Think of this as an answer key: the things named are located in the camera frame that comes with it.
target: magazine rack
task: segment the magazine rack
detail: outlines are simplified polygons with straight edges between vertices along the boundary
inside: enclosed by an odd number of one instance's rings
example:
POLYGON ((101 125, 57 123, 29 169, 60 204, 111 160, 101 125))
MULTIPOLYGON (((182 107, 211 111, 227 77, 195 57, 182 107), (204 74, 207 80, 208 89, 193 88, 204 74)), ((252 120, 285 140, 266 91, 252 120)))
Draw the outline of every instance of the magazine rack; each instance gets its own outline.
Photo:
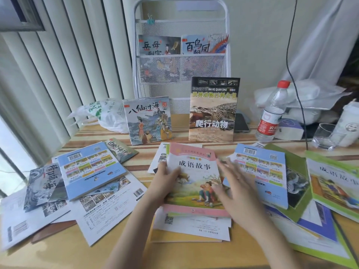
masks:
MULTIPOLYGON (((208 1, 208 0, 137 0, 136 9, 144 1, 208 1)), ((136 98, 169 96, 171 99, 171 113, 185 114, 190 112, 190 94, 192 76, 203 77, 230 77, 231 59, 228 43, 225 54, 198 54, 198 55, 139 55, 139 34, 149 36, 178 36, 197 34, 229 34, 229 15, 223 0, 217 1, 224 10, 221 18, 193 18, 156 20, 148 24, 146 20, 135 16, 132 42, 136 47, 132 55, 132 73, 136 98), (170 64, 178 72, 174 77, 168 77, 164 65, 170 64), (154 66, 155 73, 146 73, 144 67, 154 66)))

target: binder clip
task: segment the binder clip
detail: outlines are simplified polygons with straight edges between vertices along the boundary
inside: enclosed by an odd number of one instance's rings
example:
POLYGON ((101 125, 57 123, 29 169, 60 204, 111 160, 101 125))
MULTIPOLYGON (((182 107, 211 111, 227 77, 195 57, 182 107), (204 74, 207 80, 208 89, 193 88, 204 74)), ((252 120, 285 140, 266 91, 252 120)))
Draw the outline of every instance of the binder clip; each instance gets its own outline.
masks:
POLYGON ((147 16, 148 16, 147 24, 149 24, 149 25, 155 24, 155 20, 152 19, 152 15, 147 14, 147 16))

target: crocodile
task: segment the crocodile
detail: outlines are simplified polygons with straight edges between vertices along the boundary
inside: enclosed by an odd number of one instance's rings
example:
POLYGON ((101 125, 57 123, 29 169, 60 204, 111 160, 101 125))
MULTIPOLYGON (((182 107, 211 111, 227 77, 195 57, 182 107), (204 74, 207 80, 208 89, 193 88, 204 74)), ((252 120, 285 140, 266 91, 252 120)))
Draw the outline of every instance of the crocodile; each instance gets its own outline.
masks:
POLYGON ((194 123, 197 120, 222 120, 228 122, 227 130, 232 130, 234 129, 236 110, 237 103, 224 103, 211 108, 193 106, 190 111, 190 123, 194 123))

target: table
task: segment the table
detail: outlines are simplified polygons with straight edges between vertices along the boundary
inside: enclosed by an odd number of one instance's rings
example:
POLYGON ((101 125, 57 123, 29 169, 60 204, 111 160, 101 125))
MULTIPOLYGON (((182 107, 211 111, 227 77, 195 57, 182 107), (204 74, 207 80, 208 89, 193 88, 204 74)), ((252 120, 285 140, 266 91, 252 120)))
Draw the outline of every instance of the table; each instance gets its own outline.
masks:
MULTIPOLYGON (((173 139, 169 141, 189 143, 188 115, 172 115, 171 118, 173 139)), ((255 128, 255 126, 252 126, 248 134, 235 134, 234 143, 203 143, 203 147, 213 149, 218 157, 225 158, 234 152, 236 143, 252 144, 256 142, 255 128)), ((112 137, 130 145, 127 134, 110 132, 100 126, 86 126, 60 149, 59 154, 112 137)), ((275 144, 299 156, 304 155, 304 142, 276 140, 275 144)), ((147 169, 158 146, 159 142, 135 146, 134 148, 140 153, 124 163, 124 166, 146 187, 150 185, 153 177, 152 174, 147 173, 147 169)), ((332 152, 316 151, 336 160, 359 165, 358 144, 350 148, 338 148, 332 152)), ((344 230, 355 253, 358 254, 359 225, 336 213, 334 213, 334 216, 344 230)), ((92 247, 88 246, 77 225, 33 245, 29 242, 30 240, 25 240, 9 250, 8 253, 0 254, 0 267, 4 269, 101 268, 121 235, 126 222, 127 218, 92 247)), ((303 253, 297 252, 297 254, 306 265, 305 268, 344 268, 303 253)), ((153 244, 148 241, 143 258, 143 268, 147 269, 269 268, 267 264, 267 260, 256 241, 236 224, 231 228, 231 242, 153 244)))

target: purple book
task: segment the purple book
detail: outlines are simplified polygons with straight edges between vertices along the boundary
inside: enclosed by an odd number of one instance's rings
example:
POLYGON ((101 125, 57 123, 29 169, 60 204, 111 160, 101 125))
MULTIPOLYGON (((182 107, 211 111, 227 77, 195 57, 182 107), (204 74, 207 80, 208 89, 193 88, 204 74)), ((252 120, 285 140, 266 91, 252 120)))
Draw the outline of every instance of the purple book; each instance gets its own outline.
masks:
MULTIPOLYGON (((336 233, 335 233, 335 227, 334 227, 334 220, 332 217, 332 214, 330 212, 330 209, 327 207, 324 207, 323 205, 319 204, 316 202, 317 208, 318 208, 318 212, 320 215, 320 220, 322 222, 322 226, 319 226, 317 224, 314 224, 312 222, 306 221, 302 218, 299 219, 299 221, 297 222, 297 224, 299 226, 302 226, 306 229, 309 229, 313 232, 315 232, 318 235, 321 235, 323 237, 326 237, 330 240, 333 241, 338 241, 337 237, 336 237, 336 233)), ((288 217, 286 217, 283 213, 281 213, 279 210, 277 210, 276 208, 272 208, 270 206, 265 205, 266 209, 269 211, 272 211, 278 215, 280 215, 281 217, 285 217, 287 219, 289 219, 288 217)))

